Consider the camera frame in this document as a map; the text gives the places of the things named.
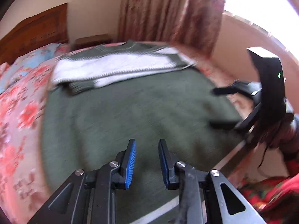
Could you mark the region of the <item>window with grille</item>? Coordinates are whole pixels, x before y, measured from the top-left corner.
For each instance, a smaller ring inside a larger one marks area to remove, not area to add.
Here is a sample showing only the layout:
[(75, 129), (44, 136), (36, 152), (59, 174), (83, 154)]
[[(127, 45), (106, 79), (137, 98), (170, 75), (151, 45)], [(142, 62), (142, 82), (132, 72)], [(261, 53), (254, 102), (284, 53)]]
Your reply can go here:
[(224, 9), (265, 29), (293, 54), (298, 51), (298, 14), (287, 0), (226, 0)]

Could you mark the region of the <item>red patterned clothing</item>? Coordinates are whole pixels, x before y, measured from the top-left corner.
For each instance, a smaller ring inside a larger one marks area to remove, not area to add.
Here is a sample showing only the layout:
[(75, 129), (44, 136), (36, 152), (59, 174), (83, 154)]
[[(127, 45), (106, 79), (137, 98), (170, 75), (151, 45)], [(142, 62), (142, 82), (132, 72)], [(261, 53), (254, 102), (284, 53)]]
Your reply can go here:
[(298, 160), (286, 161), (288, 177), (276, 176), (260, 182), (242, 181), (240, 193), (266, 223), (297, 223), (298, 220)]

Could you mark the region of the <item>green knit sweater white sleeves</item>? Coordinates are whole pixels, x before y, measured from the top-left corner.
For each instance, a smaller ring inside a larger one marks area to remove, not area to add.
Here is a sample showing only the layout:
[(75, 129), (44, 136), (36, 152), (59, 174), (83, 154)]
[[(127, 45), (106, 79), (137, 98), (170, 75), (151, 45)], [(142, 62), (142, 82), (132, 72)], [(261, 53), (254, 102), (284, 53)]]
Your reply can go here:
[(225, 96), (170, 46), (128, 41), (58, 59), (43, 117), (41, 152), (51, 190), (77, 169), (99, 169), (136, 142), (128, 190), (117, 191), (117, 223), (175, 223), (177, 190), (166, 189), (158, 142), (201, 171), (218, 167), (242, 138), (212, 121), (239, 122)]

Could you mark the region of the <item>dark wooden nightstand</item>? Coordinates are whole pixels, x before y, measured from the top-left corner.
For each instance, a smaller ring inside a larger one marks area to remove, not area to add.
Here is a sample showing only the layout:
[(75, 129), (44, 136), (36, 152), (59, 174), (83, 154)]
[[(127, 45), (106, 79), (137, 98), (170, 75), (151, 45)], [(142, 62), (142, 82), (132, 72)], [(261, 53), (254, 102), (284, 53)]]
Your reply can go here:
[(108, 34), (99, 34), (87, 36), (84, 38), (78, 38), (75, 40), (71, 48), (73, 50), (80, 50), (83, 48), (89, 48), (92, 46), (98, 46), (107, 43), (112, 43), (112, 37)]

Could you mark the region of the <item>large wooden headboard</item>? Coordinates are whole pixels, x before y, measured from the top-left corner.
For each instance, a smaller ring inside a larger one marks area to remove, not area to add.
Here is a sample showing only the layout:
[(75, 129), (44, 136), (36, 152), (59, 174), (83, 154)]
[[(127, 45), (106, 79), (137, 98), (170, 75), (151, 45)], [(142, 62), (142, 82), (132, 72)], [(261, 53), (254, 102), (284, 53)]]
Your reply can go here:
[(50, 43), (67, 43), (67, 3), (26, 18), (1, 39), (1, 64)]

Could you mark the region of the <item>pink floral curtain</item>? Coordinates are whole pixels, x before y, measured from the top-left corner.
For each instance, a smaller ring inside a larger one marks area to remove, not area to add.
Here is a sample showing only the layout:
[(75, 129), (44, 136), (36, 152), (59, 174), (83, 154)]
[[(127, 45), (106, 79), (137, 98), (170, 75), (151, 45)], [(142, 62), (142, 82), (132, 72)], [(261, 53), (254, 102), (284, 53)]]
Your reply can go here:
[(192, 46), (210, 57), (225, 0), (121, 0), (118, 41), (162, 41)]

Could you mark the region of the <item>light blue floral folded quilt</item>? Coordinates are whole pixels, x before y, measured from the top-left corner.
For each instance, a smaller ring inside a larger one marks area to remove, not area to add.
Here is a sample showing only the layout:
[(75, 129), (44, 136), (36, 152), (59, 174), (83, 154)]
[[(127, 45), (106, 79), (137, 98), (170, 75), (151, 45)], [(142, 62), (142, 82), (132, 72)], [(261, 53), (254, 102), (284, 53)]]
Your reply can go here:
[(67, 43), (50, 43), (18, 57), (12, 65), (1, 72), (1, 94), (41, 63), (69, 51), (70, 45)]

